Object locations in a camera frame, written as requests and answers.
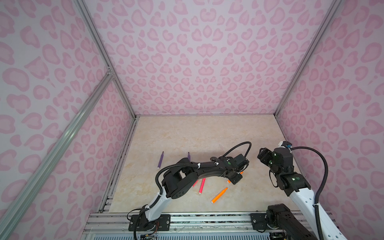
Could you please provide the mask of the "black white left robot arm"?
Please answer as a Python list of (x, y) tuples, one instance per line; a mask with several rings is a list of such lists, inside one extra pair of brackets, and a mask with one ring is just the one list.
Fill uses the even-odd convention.
[(155, 176), (158, 195), (141, 210), (141, 218), (154, 222), (171, 200), (184, 196), (199, 180), (209, 177), (226, 178), (233, 185), (242, 178), (241, 172), (249, 166), (249, 160), (242, 154), (236, 157), (212, 157), (209, 162), (191, 162), (183, 158), (176, 164), (164, 167)]

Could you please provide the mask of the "pink highlighter pen right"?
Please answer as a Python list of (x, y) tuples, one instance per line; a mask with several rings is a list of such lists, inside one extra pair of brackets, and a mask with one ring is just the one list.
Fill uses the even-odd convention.
[(205, 182), (206, 182), (206, 178), (203, 178), (202, 182), (201, 182), (201, 185), (200, 185), (199, 194), (203, 193)]

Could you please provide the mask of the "aluminium front rail frame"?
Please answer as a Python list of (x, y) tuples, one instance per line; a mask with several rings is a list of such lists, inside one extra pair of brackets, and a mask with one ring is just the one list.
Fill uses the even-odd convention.
[(149, 234), (150, 240), (291, 240), (284, 230), (253, 230), (250, 214), (265, 212), (166, 213), (169, 231), (129, 231), (127, 214), (91, 214), (82, 240), (133, 240)]

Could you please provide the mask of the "purple marker pen left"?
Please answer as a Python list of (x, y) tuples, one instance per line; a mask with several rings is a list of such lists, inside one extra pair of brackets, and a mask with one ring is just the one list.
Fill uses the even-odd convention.
[(158, 166), (157, 166), (158, 169), (160, 169), (161, 166), (162, 166), (163, 158), (164, 158), (164, 151), (162, 152), (162, 154), (160, 156), (160, 159), (159, 159), (159, 162), (158, 162)]

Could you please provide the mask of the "diagonal aluminium wall strut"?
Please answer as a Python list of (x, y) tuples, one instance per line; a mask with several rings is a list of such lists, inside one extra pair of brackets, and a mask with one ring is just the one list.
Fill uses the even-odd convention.
[(51, 148), (43, 159), (35, 173), (30, 177), (20, 194), (9, 206), (1, 219), (1, 239), (7, 240), (33, 203), (37, 194), (57, 166), (59, 160), (64, 156), (75, 136), (93, 111), (95, 105), (113, 80), (113, 74), (106, 74), (98, 84), (93, 93), (83, 104), (77, 115), (70, 122), (59, 140)]

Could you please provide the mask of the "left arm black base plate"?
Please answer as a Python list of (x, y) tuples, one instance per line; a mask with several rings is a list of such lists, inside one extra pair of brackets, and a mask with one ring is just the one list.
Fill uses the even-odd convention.
[(139, 215), (132, 215), (130, 217), (129, 231), (133, 232), (134, 227), (137, 231), (169, 231), (171, 223), (171, 215), (161, 215), (157, 220), (149, 222), (144, 214), (140, 217), (139, 223), (136, 224)]

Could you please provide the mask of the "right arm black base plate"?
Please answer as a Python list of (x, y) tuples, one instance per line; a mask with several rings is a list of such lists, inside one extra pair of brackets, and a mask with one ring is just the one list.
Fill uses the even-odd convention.
[(250, 218), (253, 230), (260, 233), (267, 230), (286, 230), (294, 226), (297, 221), (294, 215), (288, 212), (273, 214), (270, 218), (266, 213), (253, 213), (250, 214)]

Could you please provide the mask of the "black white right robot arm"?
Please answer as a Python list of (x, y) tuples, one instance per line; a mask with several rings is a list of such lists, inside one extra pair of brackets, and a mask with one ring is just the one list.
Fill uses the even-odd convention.
[(295, 240), (345, 240), (346, 237), (319, 202), (320, 194), (328, 178), (328, 164), (324, 156), (312, 148), (303, 148), (317, 153), (325, 165), (321, 186), (317, 192), (314, 192), (305, 177), (294, 171), (292, 151), (295, 148), (287, 142), (283, 143), (284, 146), (280, 146), (273, 151), (261, 148), (258, 159), (269, 167), (270, 172), (274, 174), (277, 180), (277, 187), (283, 190), (295, 203), (314, 233), (311, 234), (308, 229), (296, 220), (284, 204), (268, 206), (266, 212), (267, 226), (282, 228), (288, 236), (293, 237)]

